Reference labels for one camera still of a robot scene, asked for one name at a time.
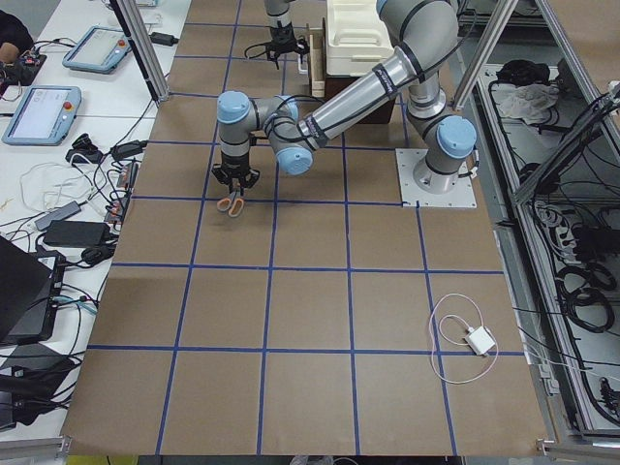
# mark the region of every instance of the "blue framed tablet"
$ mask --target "blue framed tablet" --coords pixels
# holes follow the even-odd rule
[[[28,87],[2,141],[8,145],[58,145],[69,133],[80,102],[78,87]]]
[[[109,74],[131,47],[120,29],[93,26],[62,60],[71,70]]]

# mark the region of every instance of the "blue joint cap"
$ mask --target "blue joint cap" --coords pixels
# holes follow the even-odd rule
[[[451,158],[466,158],[476,145],[476,128],[467,119],[460,116],[448,116],[439,123],[437,142]]]
[[[381,10],[384,8],[388,0],[377,0],[377,15],[381,15]]]
[[[249,112],[250,99],[243,92],[229,90],[217,98],[217,120],[220,123],[237,123]]]
[[[312,166],[312,152],[303,147],[286,147],[276,153],[280,168],[297,176],[310,170]]]
[[[297,121],[297,119],[299,119],[299,109],[297,109],[297,102],[295,99],[292,99],[290,95],[278,95],[278,97],[280,97],[283,101],[289,99],[287,101],[287,107],[291,112],[291,118]]]

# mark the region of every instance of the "white mounting plate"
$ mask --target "white mounting plate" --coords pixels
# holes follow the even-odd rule
[[[435,208],[476,208],[476,197],[469,177],[459,177],[454,189],[447,194],[431,194],[420,189],[414,181],[414,167],[426,155],[427,150],[397,148],[396,163],[400,180],[400,197],[403,206],[426,206]],[[465,164],[459,172],[467,172]]]

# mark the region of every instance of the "black sleeve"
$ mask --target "black sleeve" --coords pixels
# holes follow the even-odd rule
[[[8,42],[19,48],[19,53],[32,48],[33,40],[19,19],[0,11],[0,45]]]

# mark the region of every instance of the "white bin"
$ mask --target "white bin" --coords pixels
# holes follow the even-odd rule
[[[329,76],[363,76],[393,53],[376,0],[327,0],[325,41]]]

